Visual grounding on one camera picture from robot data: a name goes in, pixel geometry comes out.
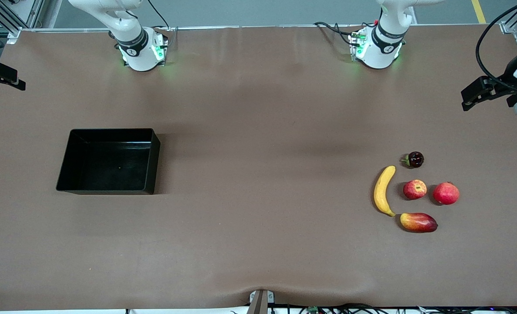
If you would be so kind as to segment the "aluminium frame beside right arm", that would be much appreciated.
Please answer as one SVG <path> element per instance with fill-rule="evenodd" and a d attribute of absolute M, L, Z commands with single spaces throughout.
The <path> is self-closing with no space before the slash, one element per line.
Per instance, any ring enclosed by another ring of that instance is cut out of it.
<path fill-rule="evenodd" d="M 48 0 L 0 0 L 0 37 L 17 38 L 21 30 L 41 26 Z"/>

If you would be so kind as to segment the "red pomegranate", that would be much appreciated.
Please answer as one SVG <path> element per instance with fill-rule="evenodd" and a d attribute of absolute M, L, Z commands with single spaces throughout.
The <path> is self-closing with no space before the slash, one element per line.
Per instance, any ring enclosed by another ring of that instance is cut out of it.
<path fill-rule="evenodd" d="M 460 191 L 451 181 L 445 181 L 433 189 L 432 196 L 439 204 L 452 205 L 458 201 Z"/>

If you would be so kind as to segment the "silver table edge rail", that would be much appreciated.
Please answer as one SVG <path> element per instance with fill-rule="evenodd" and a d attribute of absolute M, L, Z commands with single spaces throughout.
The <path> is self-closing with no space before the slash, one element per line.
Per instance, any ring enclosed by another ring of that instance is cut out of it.
<path fill-rule="evenodd" d="M 487 24 L 476 24 L 476 23 L 465 23 L 465 24 L 412 24 L 412 27 L 424 27 L 424 26 L 487 26 Z M 267 28 L 267 27 L 279 27 L 279 28 L 295 28 L 295 27 L 305 27 L 312 28 L 316 27 L 316 24 L 279 24 L 279 25 L 266 25 L 266 26 L 258 26 L 259 28 Z M 163 31 L 178 31 L 178 30 L 216 30 L 216 29 L 225 29 L 225 28 L 242 28 L 242 26 L 237 25 L 220 25 L 220 26 L 193 26 L 193 27 L 174 27 L 167 28 L 165 26 L 153 26 L 153 28 L 157 30 Z M 90 28 L 18 28 L 17 34 L 9 33 L 8 38 L 18 38 L 21 32 L 40 32 L 40 33 L 96 33 L 96 32 L 107 32 L 109 29 L 106 27 L 90 27 Z"/>

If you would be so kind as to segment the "yellow banana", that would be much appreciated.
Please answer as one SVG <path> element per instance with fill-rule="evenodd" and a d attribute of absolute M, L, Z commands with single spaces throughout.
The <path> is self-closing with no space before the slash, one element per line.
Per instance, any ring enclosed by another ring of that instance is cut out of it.
<path fill-rule="evenodd" d="M 373 201 L 375 203 L 376 208 L 381 213 L 386 214 L 390 217 L 395 217 L 396 213 L 392 211 L 390 208 L 390 205 L 387 200 L 387 189 L 388 185 L 394 177 L 394 174 L 396 172 L 396 167 L 394 165 L 390 165 L 388 167 L 385 167 L 382 172 L 380 173 L 373 191 Z"/>

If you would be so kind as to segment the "red yellow apple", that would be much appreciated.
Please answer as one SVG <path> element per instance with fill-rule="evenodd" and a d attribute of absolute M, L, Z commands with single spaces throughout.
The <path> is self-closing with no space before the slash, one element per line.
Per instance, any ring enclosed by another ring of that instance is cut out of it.
<path fill-rule="evenodd" d="M 420 199 L 427 193 L 427 186 L 421 180 L 411 180 L 404 184 L 403 193 L 404 196 L 409 200 Z"/>

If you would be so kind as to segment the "dark purple mangosteen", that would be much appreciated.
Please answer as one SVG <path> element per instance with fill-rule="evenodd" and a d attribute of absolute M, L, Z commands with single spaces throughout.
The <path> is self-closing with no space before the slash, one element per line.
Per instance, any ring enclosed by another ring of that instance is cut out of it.
<path fill-rule="evenodd" d="M 423 165 L 425 157 L 419 151 L 412 151 L 406 154 L 402 159 L 401 163 L 408 168 L 419 168 Z"/>

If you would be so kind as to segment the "black plastic box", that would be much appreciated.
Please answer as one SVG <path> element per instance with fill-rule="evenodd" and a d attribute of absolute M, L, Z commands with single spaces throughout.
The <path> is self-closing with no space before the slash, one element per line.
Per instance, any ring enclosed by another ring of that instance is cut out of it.
<path fill-rule="evenodd" d="M 73 129 L 55 188 L 77 195 L 152 195 L 160 148 L 151 128 Z"/>

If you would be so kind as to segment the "brown table mat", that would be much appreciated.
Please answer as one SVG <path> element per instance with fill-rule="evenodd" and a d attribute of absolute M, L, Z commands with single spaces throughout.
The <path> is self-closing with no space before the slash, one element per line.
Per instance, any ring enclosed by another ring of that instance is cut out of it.
<path fill-rule="evenodd" d="M 23 32 L 1 61 L 0 311 L 291 304 L 517 306 L 517 116 L 462 111 L 484 26 L 412 27 L 385 70 L 312 27 L 169 33 L 125 66 L 99 33 Z M 57 191 L 73 129 L 151 128 L 152 195 Z M 401 159 L 425 157 L 419 168 Z M 396 172 L 378 211 L 375 183 Z M 427 186 L 409 200 L 403 186 Z M 433 189 L 451 181 L 452 205 Z M 426 213 L 415 233 L 402 213 Z"/>

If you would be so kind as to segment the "red yellow mango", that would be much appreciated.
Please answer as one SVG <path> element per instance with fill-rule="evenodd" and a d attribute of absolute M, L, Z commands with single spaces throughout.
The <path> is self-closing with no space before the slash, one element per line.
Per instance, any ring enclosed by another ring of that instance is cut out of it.
<path fill-rule="evenodd" d="M 400 223 L 405 230 L 415 233 L 434 232 L 438 228 L 436 220 L 426 213 L 402 213 Z"/>

